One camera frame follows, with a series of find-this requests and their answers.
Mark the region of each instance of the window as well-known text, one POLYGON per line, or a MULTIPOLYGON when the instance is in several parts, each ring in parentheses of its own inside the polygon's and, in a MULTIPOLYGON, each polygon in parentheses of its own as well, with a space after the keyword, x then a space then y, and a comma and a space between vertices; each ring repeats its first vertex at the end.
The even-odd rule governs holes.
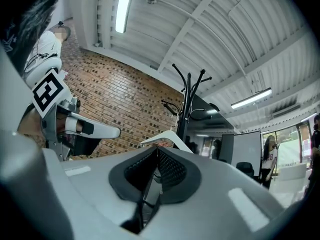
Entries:
POLYGON ((270 135, 274 136, 277 145, 279 145, 278 158, 273 174, 278 174, 279 168, 299 163, 307 163, 307 167, 310 166, 311 138, 309 122, 263 134, 263 145, 270 135))
POLYGON ((297 127, 292 126, 275 133, 279 145, 277 168, 300 163, 300 140, 297 127))
POLYGON ((306 167, 310 167, 311 162, 311 137, 309 132, 309 125, 303 124, 299 126, 301 135, 301 149, 302 149, 302 163, 306 163, 306 167))

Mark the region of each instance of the hand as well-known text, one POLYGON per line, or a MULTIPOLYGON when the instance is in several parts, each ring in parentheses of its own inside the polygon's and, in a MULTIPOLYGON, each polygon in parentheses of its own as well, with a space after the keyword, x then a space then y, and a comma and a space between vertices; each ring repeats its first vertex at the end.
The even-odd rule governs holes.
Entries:
MULTIPOLYGON (((67 116, 62 113, 56 114, 56 131, 62 133, 66 130, 67 116)), ((18 132, 20 134, 34 135, 44 137, 41 128, 41 116, 34 108, 21 121, 18 132)), ((82 125, 79 121, 76 123, 76 130, 82 132, 82 125)))
POLYGON ((313 155, 320 155, 320 150, 317 149, 316 147, 313 147, 313 148, 312 148, 312 154, 313 154, 313 155))

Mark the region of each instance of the mesh vent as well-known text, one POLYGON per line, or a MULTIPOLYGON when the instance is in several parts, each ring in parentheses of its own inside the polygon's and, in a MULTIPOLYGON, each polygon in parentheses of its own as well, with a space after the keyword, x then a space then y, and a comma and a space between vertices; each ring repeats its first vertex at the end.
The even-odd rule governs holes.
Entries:
POLYGON ((142 192, 145 190, 151 175, 156 169, 156 165, 157 150, 144 156, 142 159, 125 169, 124 177, 131 185, 142 192))
POLYGON ((161 174, 162 190, 165 192, 181 183, 187 174, 186 167, 158 149, 158 169, 161 174))

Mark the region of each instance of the white chair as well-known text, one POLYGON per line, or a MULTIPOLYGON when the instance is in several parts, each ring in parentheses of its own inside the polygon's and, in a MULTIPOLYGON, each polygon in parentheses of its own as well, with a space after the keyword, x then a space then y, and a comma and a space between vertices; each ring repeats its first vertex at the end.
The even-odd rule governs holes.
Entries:
POLYGON ((155 142, 161 139, 167 139, 172 141, 180 150, 187 151, 189 153, 193 153, 190 148, 187 147, 187 145, 178 137, 177 134, 175 134, 172 130, 166 130, 163 133, 160 133, 154 137, 148 138, 144 141, 142 141, 140 144, 144 145, 150 142, 155 142))
POLYGON ((303 197, 306 171, 306 163, 279 169, 279 175, 275 178, 270 192, 284 207, 290 206, 303 197))

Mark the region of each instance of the ceiling light fixture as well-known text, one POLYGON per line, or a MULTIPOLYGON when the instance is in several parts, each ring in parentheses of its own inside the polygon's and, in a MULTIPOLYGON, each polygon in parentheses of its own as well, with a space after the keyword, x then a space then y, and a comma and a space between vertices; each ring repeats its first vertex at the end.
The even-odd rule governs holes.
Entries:
POLYGON ((316 114, 318 114, 318 113, 317 113, 317 112, 316 112, 316 113, 313 113, 312 115, 309 115, 308 117, 302 119, 300 122, 302 123, 302 122, 304 122, 304 121, 307 121, 309 118, 314 117, 316 114))
POLYGON ((212 115, 212 114, 218 113, 218 111, 216 111, 215 109, 210 109, 206 113, 209 114, 209 115, 212 115))
POLYGON ((116 10, 115 31, 118 33, 126 32, 128 12, 132 0, 119 0, 116 10))
POLYGON ((272 94, 271 88, 265 89, 265 90, 260 91, 257 94, 255 94, 255 95, 253 95, 253 96, 251 96, 249 98, 246 98, 246 99, 243 99, 241 101, 238 101, 236 103, 231 104, 231 108, 237 109, 239 107, 242 107, 242 106, 245 106, 245 105, 250 104, 252 102, 255 102, 255 101, 259 100, 259 99, 262 99, 262 98, 264 98, 264 97, 266 97, 266 96, 268 96, 270 94, 272 94))

